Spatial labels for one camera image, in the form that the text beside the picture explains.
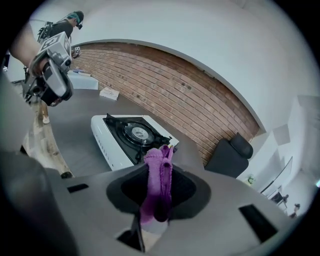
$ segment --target person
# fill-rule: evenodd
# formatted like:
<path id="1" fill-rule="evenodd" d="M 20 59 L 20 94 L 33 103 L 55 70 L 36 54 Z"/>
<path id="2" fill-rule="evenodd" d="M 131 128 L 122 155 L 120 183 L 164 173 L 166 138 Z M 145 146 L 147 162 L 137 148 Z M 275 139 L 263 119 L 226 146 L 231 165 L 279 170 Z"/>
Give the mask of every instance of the person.
<path id="1" fill-rule="evenodd" d="M 65 18 L 58 21 L 57 23 L 52 25 L 51 30 L 49 31 L 49 37 L 53 37 L 61 32 L 65 32 L 68 39 L 70 38 L 74 27 L 78 27 L 80 29 L 82 25 L 80 23 L 84 20 L 84 13 L 82 11 L 74 11 L 69 13 Z M 71 51 L 71 56 L 76 58 L 77 55 L 74 50 Z M 47 104 L 44 102 L 41 103 L 41 110 L 42 110 L 42 122 L 44 124 L 49 124 L 49 114 L 48 114 L 48 107 Z"/>
<path id="2" fill-rule="evenodd" d="M 295 219 L 298 215 L 297 215 L 297 212 L 299 211 L 300 209 L 300 204 L 299 203 L 296 203 L 294 204 L 294 210 L 293 210 L 293 213 L 289 215 L 289 217 L 291 219 Z"/>
<path id="3" fill-rule="evenodd" d="M 40 47 L 40 43 L 34 38 L 31 25 L 27 23 L 14 39 L 9 51 L 14 58 L 21 61 L 26 67 L 29 67 L 32 60 L 38 54 Z M 35 72 L 41 72 L 46 63 L 46 60 L 40 62 Z"/>
<path id="4" fill-rule="evenodd" d="M 282 198 L 282 200 L 283 200 L 285 203 L 287 203 L 287 202 L 288 202 L 288 198 L 289 198 L 289 195 L 286 194 L 286 195 Z"/>

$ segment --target gray countertop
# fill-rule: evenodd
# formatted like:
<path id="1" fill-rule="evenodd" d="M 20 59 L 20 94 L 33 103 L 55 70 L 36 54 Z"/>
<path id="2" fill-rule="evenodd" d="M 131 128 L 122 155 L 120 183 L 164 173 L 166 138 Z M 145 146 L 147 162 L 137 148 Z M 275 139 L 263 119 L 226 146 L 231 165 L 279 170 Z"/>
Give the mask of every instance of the gray countertop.
<path id="1" fill-rule="evenodd" d="M 91 130 L 95 115 L 149 115 L 179 140 L 172 162 L 204 170 L 196 143 L 189 137 L 142 108 L 119 95 L 117 100 L 99 96 L 98 90 L 76 89 L 70 100 L 49 107 L 52 132 L 61 155 L 72 173 L 77 176 L 111 171 Z"/>

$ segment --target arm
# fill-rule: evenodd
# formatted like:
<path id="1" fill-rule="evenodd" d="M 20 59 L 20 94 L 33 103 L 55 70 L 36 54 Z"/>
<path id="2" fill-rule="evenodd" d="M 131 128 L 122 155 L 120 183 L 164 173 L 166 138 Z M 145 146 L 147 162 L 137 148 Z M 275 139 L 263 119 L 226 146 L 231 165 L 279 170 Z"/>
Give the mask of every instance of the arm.
<path id="1" fill-rule="evenodd" d="M 34 38 L 30 24 L 27 23 L 14 39 L 9 51 L 14 58 L 29 67 L 39 49 L 40 44 Z"/>
<path id="2" fill-rule="evenodd" d="M 72 26 L 70 26 L 69 24 L 68 24 L 68 26 L 65 26 L 64 32 L 65 32 L 65 34 L 66 34 L 66 36 L 67 36 L 68 38 L 70 38 L 71 33 L 72 33 L 73 31 L 74 31 L 74 28 L 73 28 Z"/>

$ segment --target white wall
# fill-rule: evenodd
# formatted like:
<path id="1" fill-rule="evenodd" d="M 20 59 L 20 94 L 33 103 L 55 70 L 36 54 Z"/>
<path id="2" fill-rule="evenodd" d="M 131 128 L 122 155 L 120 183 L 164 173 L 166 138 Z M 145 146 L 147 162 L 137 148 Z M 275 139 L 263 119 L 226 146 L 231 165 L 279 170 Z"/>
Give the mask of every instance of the white wall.
<path id="1" fill-rule="evenodd" d="M 304 214 L 310 207 L 318 188 L 308 177 L 299 171 L 295 178 L 282 191 L 283 195 L 289 195 L 287 206 L 288 215 L 294 212 L 295 204 L 300 204 L 298 215 Z"/>
<path id="2" fill-rule="evenodd" d="M 276 152 L 281 161 L 281 168 L 284 168 L 290 158 L 293 157 L 291 173 L 283 182 L 282 187 L 286 187 L 295 178 L 302 166 L 307 132 L 306 110 L 300 105 L 297 97 L 292 101 L 287 126 L 290 137 L 289 143 L 278 145 L 273 131 L 261 134 L 252 140 L 251 145 L 255 154 L 249 160 L 248 168 L 237 177 L 238 180 L 243 181 L 249 175 L 254 175 L 260 184 L 263 182 L 262 180 L 271 177 L 273 173 L 278 172 L 279 174 L 279 170 L 274 167 L 279 166 L 278 161 L 272 162 L 274 168 L 270 167 L 270 159 Z"/>
<path id="3" fill-rule="evenodd" d="M 67 14 L 78 9 L 78 6 L 69 1 L 63 2 L 56 0 L 45 2 L 35 10 L 29 20 L 34 37 L 38 39 L 38 31 L 46 22 L 57 22 Z M 16 58 L 10 56 L 8 70 L 5 74 L 10 82 L 24 80 L 24 65 Z"/>
<path id="4" fill-rule="evenodd" d="M 280 158 L 284 158 L 285 164 L 287 164 L 290 158 L 293 157 L 291 174 L 282 184 L 283 188 L 286 187 L 287 184 L 297 175 L 302 166 L 306 128 L 306 112 L 304 108 L 300 106 L 298 98 L 295 97 L 292 102 L 291 112 L 288 120 L 290 143 L 278 147 Z"/>
<path id="5" fill-rule="evenodd" d="M 39 29 L 42 28 L 46 23 L 41 20 L 30 20 L 29 23 L 31 25 L 34 38 L 37 39 L 38 38 L 37 34 Z M 8 70 L 5 74 L 10 82 L 24 80 L 25 79 L 24 65 L 16 58 L 10 56 Z"/>
<path id="6" fill-rule="evenodd" d="M 320 180 L 320 97 L 299 96 L 306 111 L 307 127 L 303 149 L 302 169 L 314 182 Z"/>
<path id="7" fill-rule="evenodd" d="M 258 192 L 262 192 L 275 178 L 281 173 L 281 160 L 279 152 L 276 150 L 261 172 L 256 175 L 256 181 L 252 184 L 252 188 Z"/>
<path id="8" fill-rule="evenodd" d="M 277 141 L 272 131 L 255 137 L 252 140 L 251 145 L 253 151 L 256 153 L 249 160 L 248 168 L 237 177 L 237 179 L 241 181 L 248 178 L 249 175 L 257 177 L 263 172 L 278 148 Z"/>
<path id="9" fill-rule="evenodd" d="M 181 56 L 221 79 L 270 131 L 287 123 L 294 95 L 318 93 L 292 27 L 274 6 L 251 1 L 241 9 L 227 0 L 109 0 L 85 17 L 73 43 L 132 41 Z"/>

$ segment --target curved wall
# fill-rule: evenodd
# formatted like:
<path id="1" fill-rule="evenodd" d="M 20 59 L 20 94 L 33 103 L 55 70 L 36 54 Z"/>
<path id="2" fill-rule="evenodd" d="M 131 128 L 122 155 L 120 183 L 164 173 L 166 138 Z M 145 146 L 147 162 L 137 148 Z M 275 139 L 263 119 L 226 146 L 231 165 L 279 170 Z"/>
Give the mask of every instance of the curved wall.
<path id="1" fill-rule="evenodd" d="M 165 50 L 217 77 L 265 130 L 288 120 L 285 51 L 263 23 L 232 2 L 111 0 L 72 36 L 74 45 L 130 40 Z"/>
<path id="2" fill-rule="evenodd" d="M 73 62 L 169 123 L 197 143 L 206 164 L 222 138 L 247 141 L 259 126 L 240 100 L 217 79 L 167 52 L 141 45 L 88 43 Z"/>

